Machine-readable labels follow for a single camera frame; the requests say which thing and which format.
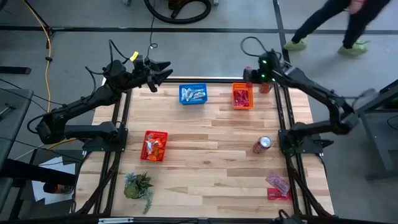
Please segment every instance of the green shoe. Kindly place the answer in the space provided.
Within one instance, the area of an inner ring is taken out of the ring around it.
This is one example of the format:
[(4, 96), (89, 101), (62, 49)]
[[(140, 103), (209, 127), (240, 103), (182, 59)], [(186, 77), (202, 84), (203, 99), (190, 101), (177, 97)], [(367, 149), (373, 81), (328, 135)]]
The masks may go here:
[(359, 40), (355, 42), (353, 45), (353, 48), (347, 49), (343, 46), (338, 49), (338, 53), (341, 55), (349, 55), (349, 56), (360, 56), (362, 54), (365, 54), (368, 52), (368, 48), (366, 47), (366, 44), (369, 43), (370, 41), (363, 41)]
[(286, 50), (304, 50), (306, 48), (307, 45), (302, 40), (300, 40), (300, 42), (297, 44), (293, 43), (292, 41), (289, 41), (284, 45), (284, 49)]

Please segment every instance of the red can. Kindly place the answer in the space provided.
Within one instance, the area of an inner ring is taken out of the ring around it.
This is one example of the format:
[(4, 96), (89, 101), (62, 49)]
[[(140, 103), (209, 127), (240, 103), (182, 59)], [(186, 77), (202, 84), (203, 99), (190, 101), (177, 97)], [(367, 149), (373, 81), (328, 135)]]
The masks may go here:
[(253, 145), (253, 152), (256, 154), (263, 153), (271, 147), (271, 144), (271, 138), (269, 138), (268, 136), (261, 136)]
[(263, 83), (260, 85), (260, 93), (269, 93), (272, 89), (272, 85), (268, 83)]

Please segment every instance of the vacuum hose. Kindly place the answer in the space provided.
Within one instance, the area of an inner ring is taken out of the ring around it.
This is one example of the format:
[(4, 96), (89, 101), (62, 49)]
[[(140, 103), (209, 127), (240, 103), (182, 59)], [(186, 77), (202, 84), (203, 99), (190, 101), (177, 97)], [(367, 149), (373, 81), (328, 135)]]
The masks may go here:
[[(206, 5), (206, 10), (195, 17), (192, 18), (188, 18), (188, 19), (176, 19), (176, 16), (180, 13), (181, 9), (188, 3), (194, 2), (194, 1), (198, 1), (198, 2), (202, 2), (203, 4)], [(157, 11), (155, 11), (155, 9), (152, 7), (152, 5), (150, 4), (149, 0), (144, 0), (145, 5), (147, 6), (149, 12), (154, 15), (156, 18), (158, 18), (159, 20), (169, 23), (169, 24), (191, 24), (193, 22), (198, 22), (202, 19), (204, 19), (211, 11), (211, 3), (209, 0), (184, 0), (182, 1), (180, 4), (177, 5), (177, 7), (174, 9), (171, 18), (165, 17), (160, 15)]]

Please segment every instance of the blue basket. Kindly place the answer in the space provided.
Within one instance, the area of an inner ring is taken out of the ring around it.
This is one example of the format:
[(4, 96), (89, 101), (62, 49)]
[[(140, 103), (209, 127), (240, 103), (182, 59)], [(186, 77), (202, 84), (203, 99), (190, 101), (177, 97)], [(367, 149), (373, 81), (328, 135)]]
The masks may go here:
[[(199, 98), (199, 99), (195, 99), (195, 100), (191, 99), (189, 101), (182, 101), (181, 100), (181, 89), (182, 88), (186, 88), (186, 89), (190, 88), (191, 90), (204, 89), (206, 95), (203, 98)], [(179, 95), (179, 98), (180, 98), (180, 103), (182, 105), (204, 104), (207, 101), (207, 87), (206, 87), (206, 84), (204, 84), (204, 83), (180, 85), (180, 90), (179, 91), (180, 91), (180, 93), (178, 95)]]

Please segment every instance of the potted plant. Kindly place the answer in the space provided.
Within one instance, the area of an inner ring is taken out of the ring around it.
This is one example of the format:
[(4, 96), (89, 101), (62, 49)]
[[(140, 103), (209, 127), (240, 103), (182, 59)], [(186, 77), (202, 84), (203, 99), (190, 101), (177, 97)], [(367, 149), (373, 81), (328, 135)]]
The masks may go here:
[(126, 198), (131, 199), (145, 199), (147, 204), (143, 214), (146, 214), (152, 206), (154, 191), (149, 189), (149, 187), (153, 187), (153, 185), (149, 183), (151, 179), (151, 177), (147, 176), (146, 172), (138, 175), (134, 175), (134, 173), (126, 174), (124, 195)]

